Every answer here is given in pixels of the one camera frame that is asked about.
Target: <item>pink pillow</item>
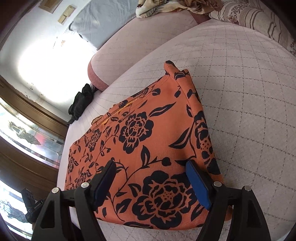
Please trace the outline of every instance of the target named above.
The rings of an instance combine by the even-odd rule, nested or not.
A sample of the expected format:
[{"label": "pink pillow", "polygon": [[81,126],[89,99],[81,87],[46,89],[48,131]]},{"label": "pink pillow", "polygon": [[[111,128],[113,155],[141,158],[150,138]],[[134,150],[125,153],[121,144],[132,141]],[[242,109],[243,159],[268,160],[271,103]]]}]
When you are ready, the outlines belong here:
[{"label": "pink pillow", "polygon": [[104,91],[143,57],[196,25],[189,11],[134,18],[92,57],[88,66],[91,83]]}]

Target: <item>crumpled beige cloth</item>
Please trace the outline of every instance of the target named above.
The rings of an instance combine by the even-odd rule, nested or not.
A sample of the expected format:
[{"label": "crumpled beige cloth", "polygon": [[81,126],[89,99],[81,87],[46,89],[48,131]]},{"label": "crumpled beige cloth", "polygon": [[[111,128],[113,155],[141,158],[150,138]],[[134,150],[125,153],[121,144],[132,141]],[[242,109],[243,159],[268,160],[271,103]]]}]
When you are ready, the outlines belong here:
[{"label": "crumpled beige cloth", "polygon": [[222,7],[222,0],[139,0],[136,16],[147,18],[159,12],[179,12],[184,9],[206,14],[213,10],[220,11]]}]

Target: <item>striped fabric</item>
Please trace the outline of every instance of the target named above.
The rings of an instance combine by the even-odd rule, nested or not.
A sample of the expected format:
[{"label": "striped fabric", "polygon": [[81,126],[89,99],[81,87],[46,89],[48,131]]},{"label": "striped fabric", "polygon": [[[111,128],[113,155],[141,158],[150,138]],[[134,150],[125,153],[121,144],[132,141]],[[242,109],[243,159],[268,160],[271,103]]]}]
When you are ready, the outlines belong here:
[{"label": "striped fabric", "polygon": [[295,40],[278,16],[259,0],[224,0],[222,10],[213,11],[209,16],[254,29],[296,56]]}]

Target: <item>glass pane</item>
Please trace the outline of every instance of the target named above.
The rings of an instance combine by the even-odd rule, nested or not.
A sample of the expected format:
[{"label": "glass pane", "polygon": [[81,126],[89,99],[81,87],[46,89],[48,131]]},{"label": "glass pane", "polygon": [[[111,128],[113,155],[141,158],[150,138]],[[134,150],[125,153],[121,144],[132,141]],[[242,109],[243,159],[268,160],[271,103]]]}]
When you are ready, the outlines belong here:
[{"label": "glass pane", "polygon": [[1,98],[0,136],[36,160],[59,167],[65,142],[22,116]]},{"label": "glass pane", "polygon": [[22,195],[0,181],[0,213],[8,228],[27,239],[32,238],[32,225],[27,222],[27,209]]}]

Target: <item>white wall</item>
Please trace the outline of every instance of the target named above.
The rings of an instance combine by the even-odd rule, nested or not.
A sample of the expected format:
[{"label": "white wall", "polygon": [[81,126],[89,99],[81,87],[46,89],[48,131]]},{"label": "white wall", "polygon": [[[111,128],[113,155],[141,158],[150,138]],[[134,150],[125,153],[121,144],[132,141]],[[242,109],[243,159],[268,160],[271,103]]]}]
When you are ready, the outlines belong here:
[{"label": "white wall", "polygon": [[[69,49],[75,48],[73,42],[72,45],[69,45],[69,41],[66,41],[65,44],[68,44],[67,56],[49,55],[51,55],[54,46],[56,49],[57,45],[61,45],[61,36],[89,1],[63,0],[53,14],[38,8],[39,4],[37,4],[20,20],[0,52],[0,74],[28,98],[64,120],[70,119],[67,110],[73,102],[75,94],[81,90],[85,83],[89,83],[87,64],[94,54],[94,50],[89,46],[88,48],[91,50],[88,51],[79,49],[78,52],[81,55],[84,54],[77,56],[77,49],[73,49],[72,53],[69,51]],[[76,10],[64,25],[61,25],[57,20],[69,5],[76,7]],[[79,47],[90,45],[77,38],[74,42]],[[52,64],[52,62],[58,61],[57,56],[62,61]],[[77,61],[83,59],[83,62],[81,62],[82,60],[79,62],[81,66],[75,66],[75,58]],[[72,65],[67,64],[69,60],[72,61]],[[77,75],[79,79],[72,82],[72,79]]]}]

